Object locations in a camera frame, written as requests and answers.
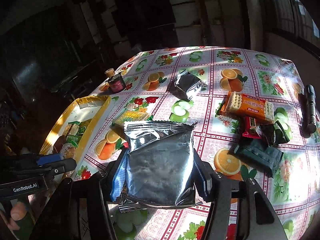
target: red candy wrapper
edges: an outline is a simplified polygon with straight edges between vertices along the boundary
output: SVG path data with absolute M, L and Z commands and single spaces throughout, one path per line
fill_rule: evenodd
M 242 134 L 242 136 L 261 139 L 261 137 L 257 134 L 256 120 L 254 118 L 248 116 L 244 117 L 244 133 Z

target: floral tablecloth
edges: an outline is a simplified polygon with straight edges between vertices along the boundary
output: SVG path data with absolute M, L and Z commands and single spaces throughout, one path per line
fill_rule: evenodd
M 193 98 L 193 106 L 183 117 L 177 117 L 172 115 L 172 105 L 179 100 L 172 89 L 173 79 L 184 69 L 208 87 Z M 229 90 L 246 93 L 273 102 L 275 114 L 282 114 L 286 132 L 292 138 L 279 147 L 284 157 L 275 177 L 258 172 L 256 180 L 289 239 L 301 237 L 320 207 L 320 133 L 318 128 L 310 138 L 300 135 L 302 114 L 297 98 L 304 86 L 292 61 L 252 50 L 199 46 L 140 52 L 122 64 L 116 70 L 119 72 L 124 76 L 126 88 L 112 95 L 115 107 L 90 146 L 77 179 L 86 179 L 117 159 L 120 153 L 117 147 L 104 161 L 97 157 L 95 147 L 124 109 L 148 112 L 154 115 L 154 120 L 199 122 L 194 131 L 194 147 L 203 161 L 217 169 L 216 153 L 232 149 L 240 138 L 239 120 L 219 115 L 217 110 Z M 104 93 L 103 83 L 92 95 Z M 230 177 L 241 180 L 240 173 Z M 228 235 L 233 234 L 232 224 L 237 216 L 237 203 L 232 202 Z M 209 208 L 210 203 L 204 203 L 182 210 L 148 210 L 141 213 L 146 219 L 134 223 L 129 233 L 116 225 L 115 229 L 119 239 L 125 236 L 137 240 L 200 239 Z M 85 217 L 82 220 L 83 237 L 87 238 L 87 221 Z

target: black flashlight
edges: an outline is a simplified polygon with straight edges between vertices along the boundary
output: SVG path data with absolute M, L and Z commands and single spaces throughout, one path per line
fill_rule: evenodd
M 317 129 L 316 126 L 316 93 L 315 89 L 311 85 L 306 85 L 304 88 L 304 94 L 307 99 L 307 111 L 306 111 L 306 128 L 309 133 L 314 133 Z

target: perfume bottle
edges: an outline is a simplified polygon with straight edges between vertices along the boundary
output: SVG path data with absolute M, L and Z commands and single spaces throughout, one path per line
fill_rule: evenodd
M 107 76 L 107 81 L 110 86 L 110 89 L 113 93 L 119 93 L 125 89 L 125 83 L 121 76 L 121 74 L 115 74 L 113 68 L 108 69 L 105 71 Z

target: foil snack package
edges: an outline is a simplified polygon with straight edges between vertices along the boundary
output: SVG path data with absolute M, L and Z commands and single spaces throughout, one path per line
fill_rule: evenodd
M 189 73 L 188 70 L 184 70 L 175 77 L 174 86 L 182 91 L 185 96 L 184 99 L 191 100 L 202 89 L 206 88 L 207 84 Z
M 129 153 L 121 212 L 201 204 L 192 178 L 194 127 L 170 121 L 125 122 Z
M 276 174 L 283 157 L 282 151 L 269 147 L 264 140 L 248 137 L 240 138 L 234 154 L 248 165 L 266 172 L 269 177 Z
M 269 146 L 284 144 L 290 141 L 279 120 L 273 124 L 260 125 L 258 129 L 265 137 Z

